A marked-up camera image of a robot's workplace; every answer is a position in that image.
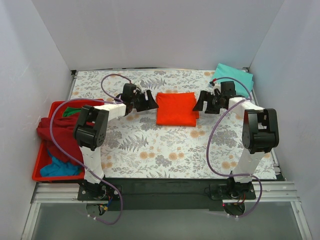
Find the orange t shirt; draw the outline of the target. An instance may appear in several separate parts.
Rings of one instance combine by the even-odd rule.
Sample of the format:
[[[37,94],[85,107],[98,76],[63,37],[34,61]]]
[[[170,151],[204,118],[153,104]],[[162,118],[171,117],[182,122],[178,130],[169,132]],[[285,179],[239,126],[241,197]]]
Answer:
[[[195,127],[199,112],[193,111],[197,100],[194,92],[161,93],[156,95],[159,108],[156,124],[159,126]]]

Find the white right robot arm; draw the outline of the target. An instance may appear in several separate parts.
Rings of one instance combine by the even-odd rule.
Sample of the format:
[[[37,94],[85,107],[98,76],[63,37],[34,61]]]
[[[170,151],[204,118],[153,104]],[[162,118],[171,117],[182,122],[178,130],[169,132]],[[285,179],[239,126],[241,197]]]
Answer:
[[[213,126],[206,147],[206,162],[209,169],[218,176],[232,178],[234,181],[226,186],[227,195],[237,199],[245,192],[243,184],[258,179],[254,172],[264,154],[278,146],[279,128],[277,112],[273,108],[262,108],[252,103],[252,96],[247,87],[248,96],[237,94],[235,82],[243,85],[238,80],[226,77],[227,81],[216,84],[212,92],[202,90],[192,109],[201,112],[204,103],[207,103],[206,114],[219,114],[221,109],[225,112]],[[230,174],[217,172],[210,164],[210,144],[216,129],[223,118],[230,112],[243,117],[242,145],[244,147],[237,166]]]

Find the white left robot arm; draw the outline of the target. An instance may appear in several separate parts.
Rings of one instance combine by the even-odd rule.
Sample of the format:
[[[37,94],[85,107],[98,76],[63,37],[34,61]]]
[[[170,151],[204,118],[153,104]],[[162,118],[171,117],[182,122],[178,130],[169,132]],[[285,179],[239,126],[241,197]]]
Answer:
[[[79,145],[85,165],[84,180],[92,184],[89,194],[95,200],[103,199],[107,193],[106,187],[100,182],[105,176],[101,146],[106,138],[108,122],[128,115],[133,109],[142,112],[158,107],[151,90],[142,90],[140,85],[126,83],[122,93],[113,103],[84,105],[81,108],[73,136]]]

